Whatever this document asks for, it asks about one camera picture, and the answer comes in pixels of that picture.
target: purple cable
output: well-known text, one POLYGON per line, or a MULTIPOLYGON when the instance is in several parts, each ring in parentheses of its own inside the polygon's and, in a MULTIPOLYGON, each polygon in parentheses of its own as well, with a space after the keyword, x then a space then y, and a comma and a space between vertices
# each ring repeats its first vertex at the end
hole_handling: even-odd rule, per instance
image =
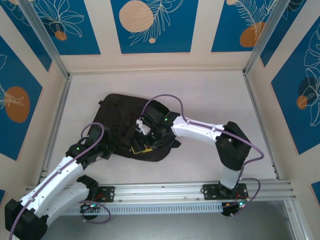
MULTIPOLYGON (((85 128, 82 130, 81 132, 81 135, 83 134, 83 132, 85 131, 85 129, 87 129, 88 127, 92 126, 92 125, 98 125, 99 127, 101 127, 101 135, 100 137, 98 138, 98 140, 93 144, 91 145, 90 147, 88 147, 86 150, 84 150, 83 152, 81 152, 79 155, 77 155, 75 158, 73 158, 72 160, 70 160, 69 162, 67 162, 60 170, 63 171, 66 167, 68 167, 71 163, 73 163, 75 160, 77 160, 78 158, 80 158, 81 156, 83 156, 84 154, 86 154, 87 152, 89 152, 91 149, 93 149, 99 142, 100 140, 102 139, 102 137, 104 136, 104 133, 105 133, 105 128, 104 126, 99 123, 99 122, 93 122, 93 123, 90 123, 89 125, 85 126, 85 128)), ((45 181, 43 183, 43 185, 32 195, 32 199, 34 199, 47 185, 48 183, 50 183, 59 173, 58 172, 55 172, 47 181, 45 181)), ((26 204, 23 206, 23 208, 21 209, 21 211, 19 212, 19 214, 16 216, 16 219, 14 220, 13 222, 13 225, 11 227, 11 230, 10 230, 10 235, 9 235, 9 240, 12 240, 13 236, 14 236, 14 231, 15 231, 15 228, 17 226, 17 223, 19 221, 19 219, 21 218, 22 214, 24 213, 24 211, 27 209, 27 207, 30 205, 32 201, 29 200, 26 202, 26 204)))
POLYGON ((180 105, 181 105, 181 115, 182 115, 183 119, 184 119, 185 121, 187 121, 186 118, 185 118, 185 115, 184 115, 184 104, 182 103, 182 101, 180 100, 180 98, 178 98, 177 96, 172 95, 172 94, 160 94, 160 95, 154 96, 154 97, 151 98, 149 101, 147 101, 146 104, 145 104, 144 107, 143 107, 143 110, 142 110, 142 112, 141 112, 141 115, 140 115, 140 117, 139 117, 139 120, 141 120, 141 117, 142 117, 142 115, 145 113, 145 111, 146 111, 149 103, 151 103, 151 101, 153 101, 154 99, 159 98, 159 97, 171 97, 171 98, 177 99, 177 100, 179 101, 180 105))
POLYGON ((246 205, 243 207, 243 209, 246 208, 246 206, 251 203, 253 200, 255 200, 255 198, 257 197, 260 189, 261 189, 261 182, 259 181, 259 179, 254 178, 254 177, 246 177, 246 178, 242 178, 242 180, 255 180, 258 182, 258 189, 256 190, 255 194, 250 198, 250 200, 246 203, 246 205))
MULTIPOLYGON (((86 201, 86 200, 80 201, 79 203, 80 203, 80 204, 86 204, 86 203, 97 204, 97 205, 99 205, 100 207, 104 208, 104 209, 108 212, 108 214, 109 214, 109 217, 108 217, 107 220, 104 220, 104 221, 86 221, 86 223, 88 223, 88 224, 105 224, 105 223, 107 223, 107 222, 110 221, 111 212, 110 212, 110 210, 109 210, 105 205, 103 205, 102 203, 97 202, 97 201, 86 201)), ((91 208, 91 207, 88 207, 87 209, 85 209, 85 210, 82 212, 81 217, 83 218, 83 220, 86 220, 86 219, 85 219, 85 212, 88 211, 88 210, 90 210, 90 209, 92 209, 92 208, 91 208)))

